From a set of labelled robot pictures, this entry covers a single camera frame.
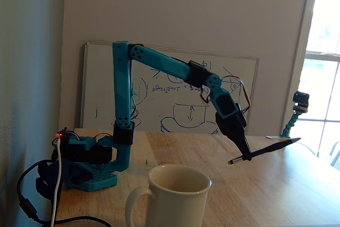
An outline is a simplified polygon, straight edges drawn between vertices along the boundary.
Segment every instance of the gray wall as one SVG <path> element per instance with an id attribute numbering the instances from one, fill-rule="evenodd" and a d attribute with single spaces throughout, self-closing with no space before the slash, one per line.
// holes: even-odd
<path id="1" fill-rule="evenodd" d="M 259 58 L 248 134 L 278 134 L 304 1 L 65 0 L 59 127 L 79 126 L 83 44 L 129 40 Z"/>
<path id="2" fill-rule="evenodd" d="M 0 9 L 0 226 L 40 226 L 21 212 L 15 187 L 26 168 L 50 157 L 58 129 L 64 0 L 0 0 Z M 36 176 L 23 193 L 46 219 Z"/>

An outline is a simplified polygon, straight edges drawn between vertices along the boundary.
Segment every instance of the white mug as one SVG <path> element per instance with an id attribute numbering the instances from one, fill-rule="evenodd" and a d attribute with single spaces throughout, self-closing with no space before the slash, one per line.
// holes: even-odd
<path id="1" fill-rule="evenodd" d="M 182 165 L 161 165 L 149 171 L 149 188 L 137 187 L 125 205 L 127 227 L 134 227 L 135 202 L 149 196 L 146 227 L 201 227 L 211 180 L 203 172 Z"/>

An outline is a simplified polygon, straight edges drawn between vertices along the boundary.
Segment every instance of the window frame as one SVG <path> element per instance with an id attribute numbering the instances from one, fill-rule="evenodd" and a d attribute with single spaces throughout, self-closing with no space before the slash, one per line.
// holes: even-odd
<path id="1" fill-rule="evenodd" d="M 303 115 L 301 116 L 301 118 L 299 118 L 299 121 L 323 122 L 324 123 L 324 125 L 322 127 L 320 141 L 319 141 L 318 151 L 317 151 L 317 154 L 316 154 L 316 156 L 319 157 L 321 142 L 322 142 L 322 138 L 324 136 L 324 130 L 325 130 L 326 123 L 327 122 L 340 123 L 340 120 L 337 121 L 337 120 L 328 120 L 327 119 L 329 105 L 330 105 L 330 101 L 332 99 L 332 93 L 333 93 L 334 84 L 335 84 L 335 81 L 336 81 L 336 75 L 337 75 L 338 72 L 340 72 L 339 71 L 339 68 L 340 68 L 340 55 L 339 54 L 332 54 L 332 53 L 321 53 L 321 52 L 307 51 L 306 54 L 305 54 L 305 59 L 307 59 L 307 60 L 320 60 L 320 61 L 333 61 L 333 62 L 337 63 L 335 74 L 334 74 L 334 78 L 333 78 L 332 87 L 331 87 L 330 94 L 329 94 L 329 99 L 328 99 L 328 105 L 327 105 L 327 110 L 326 110 L 325 118 L 324 119 L 303 118 Z"/>

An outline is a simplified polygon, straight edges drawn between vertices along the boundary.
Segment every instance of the wooden table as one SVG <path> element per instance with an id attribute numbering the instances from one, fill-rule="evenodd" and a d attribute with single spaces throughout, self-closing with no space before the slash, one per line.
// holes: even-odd
<path id="1" fill-rule="evenodd" d="M 103 130 L 76 129 L 80 136 Z M 248 137 L 252 150 L 274 143 L 263 137 Z M 340 172 L 325 165 L 300 144 L 251 162 L 227 165 L 239 156 L 234 144 L 220 135 L 135 132 L 130 168 L 118 175 L 118 186 L 97 192 L 65 190 L 58 219 L 90 215 L 126 226 L 125 201 L 137 186 L 147 186 L 148 171 L 159 164 L 183 164 L 211 178 L 203 225 L 296 226 L 340 224 Z M 135 210 L 136 226 L 144 226 L 146 198 Z M 63 227 L 101 227 L 77 221 Z"/>

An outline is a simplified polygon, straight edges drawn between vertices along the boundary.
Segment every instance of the mug handle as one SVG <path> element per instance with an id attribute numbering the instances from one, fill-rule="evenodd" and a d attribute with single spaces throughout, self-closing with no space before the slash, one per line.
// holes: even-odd
<path id="1" fill-rule="evenodd" d="M 133 206 L 136 203 L 136 201 L 144 195 L 150 196 L 153 200 L 156 199 L 155 194 L 149 188 L 144 186 L 135 188 L 129 194 L 125 204 L 125 221 L 127 227 L 134 227 L 132 219 Z"/>

